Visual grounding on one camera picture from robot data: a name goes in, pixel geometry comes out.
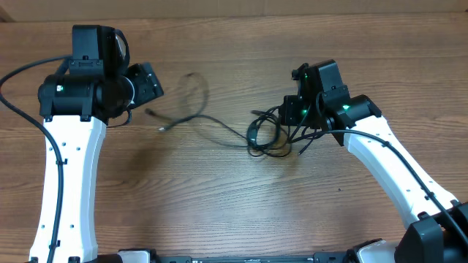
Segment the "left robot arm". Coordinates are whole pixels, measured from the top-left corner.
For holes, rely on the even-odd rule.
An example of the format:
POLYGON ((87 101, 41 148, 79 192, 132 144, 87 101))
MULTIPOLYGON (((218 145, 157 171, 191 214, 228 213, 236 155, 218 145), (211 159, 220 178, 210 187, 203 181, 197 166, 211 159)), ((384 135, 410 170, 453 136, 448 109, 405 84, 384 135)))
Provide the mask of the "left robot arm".
POLYGON ((130 64, 123 33, 75 25, 72 56, 38 90, 45 182, 32 262, 98 262, 94 204, 99 153, 111 118, 164 93, 149 63, 130 64))

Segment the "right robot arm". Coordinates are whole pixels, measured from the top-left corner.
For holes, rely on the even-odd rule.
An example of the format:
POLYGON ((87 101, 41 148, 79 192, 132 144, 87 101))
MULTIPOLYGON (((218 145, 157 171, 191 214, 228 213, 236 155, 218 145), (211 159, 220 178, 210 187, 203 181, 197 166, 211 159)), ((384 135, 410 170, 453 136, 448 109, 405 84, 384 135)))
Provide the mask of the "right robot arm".
POLYGON ((313 129, 301 140, 334 136, 370 171, 399 212, 400 241, 366 241, 345 252, 316 253, 315 262, 467 261, 467 204, 438 184, 392 132, 379 107, 365 95, 352 97, 334 60, 292 71, 296 95, 285 96, 281 123, 313 129))

